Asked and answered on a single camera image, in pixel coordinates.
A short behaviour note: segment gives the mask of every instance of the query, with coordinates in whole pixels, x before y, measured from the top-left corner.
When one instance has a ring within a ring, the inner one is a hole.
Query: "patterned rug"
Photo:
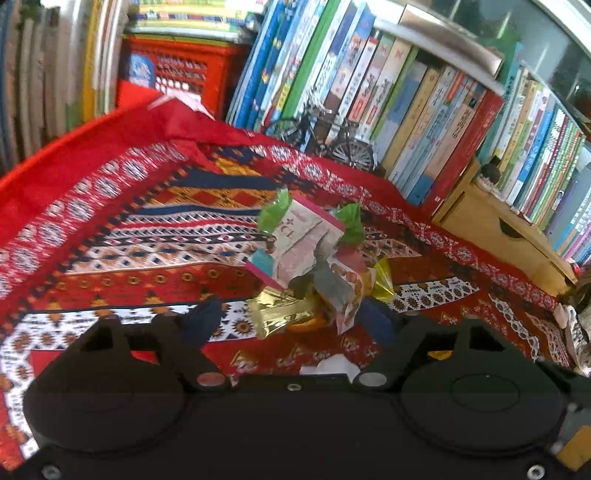
[[[202,158],[197,165],[184,161],[187,154],[181,144],[131,148],[114,155],[81,177],[40,214],[45,217],[29,221],[0,251],[1,262],[14,272],[7,280],[0,275],[0,287],[11,299],[20,285],[15,275],[26,277],[22,283],[29,281],[27,275],[54,258],[52,248],[60,247],[66,237],[73,237],[78,246],[61,262],[60,271],[27,284],[29,295],[20,294],[18,308],[12,307],[18,313],[2,326],[0,460],[5,468],[15,468],[38,448],[22,414],[24,391],[106,313],[120,315],[124,323],[144,323],[157,313],[185,312],[217,295],[225,302],[225,315],[204,353],[234,377],[252,372],[294,374],[336,353],[364,367],[379,355],[378,346],[360,326],[340,337],[326,328],[255,338],[244,300],[255,296],[261,285],[243,264],[263,245],[256,229],[259,209],[281,186],[327,209],[352,199],[361,203],[363,256],[368,264],[381,255],[389,259],[396,285],[391,309],[420,312],[448,324],[482,318],[525,356],[569,364],[550,313],[554,299],[528,284],[523,274],[425,222],[382,180],[259,136],[234,129],[231,133],[238,139],[228,143],[236,146],[209,141],[202,148],[207,164]],[[175,168],[166,173],[170,178],[154,187],[146,162],[164,162],[166,156],[181,161],[173,162]],[[120,213],[111,214],[102,222],[104,227],[96,225],[76,236],[76,222],[98,217],[100,205],[109,206],[110,200],[122,201],[125,181],[144,182],[145,193],[126,199],[127,207],[119,204]],[[34,245],[40,246],[37,253]]]

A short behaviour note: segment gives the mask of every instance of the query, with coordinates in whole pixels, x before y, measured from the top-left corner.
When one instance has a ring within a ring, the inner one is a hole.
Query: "book stack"
[[[271,1],[226,121],[264,131],[298,118],[313,99],[336,124],[357,122],[386,177],[431,215],[503,100],[433,49],[381,28],[388,13],[379,10],[376,17],[363,0]],[[316,141],[330,144],[337,133],[314,126]]]
[[[127,32],[251,43],[267,0],[132,0]]]
[[[0,157],[6,173],[115,107],[129,0],[0,5]]]
[[[548,86],[517,58],[506,83],[504,109],[479,151],[481,162],[499,161],[501,179],[493,193],[543,231],[561,257],[584,263],[591,255],[585,136]]]

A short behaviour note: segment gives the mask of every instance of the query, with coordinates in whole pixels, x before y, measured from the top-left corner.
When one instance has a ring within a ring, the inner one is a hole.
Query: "drawer handle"
[[[501,227],[501,232],[503,232],[503,234],[508,236],[509,238],[515,238],[516,240],[521,240],[523,238],[523,235],[521,235],[511,225],[504,222],[500,218],[499,218],[499,226]]]

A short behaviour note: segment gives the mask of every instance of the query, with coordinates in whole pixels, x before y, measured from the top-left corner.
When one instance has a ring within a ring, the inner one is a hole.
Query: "bicycle wheel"
[[[295,118],[280,118],[265,128],[263,133],[292,147],[299,147],[303,141],[300,123]]]
[[[358,170],[373,171],[375,168],[374,149],[360,140],[336,144],[330,152],[330,158]]]

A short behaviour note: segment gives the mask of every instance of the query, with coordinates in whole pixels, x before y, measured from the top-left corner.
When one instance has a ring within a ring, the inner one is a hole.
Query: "snack package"
[[[287,202],[284,194],[279,194],[282,199],[275,204],[277,210],[265,213],[265,228],[276,223],[282,211],[280,206]],[[255,251],[246,269],[267,285],[282,290],[292,279],[308,273],[316,257],[334,255],[344,231],[344,225],[322,208],[302,196],[293,196],[280,222],[270,232],[265,249]]]

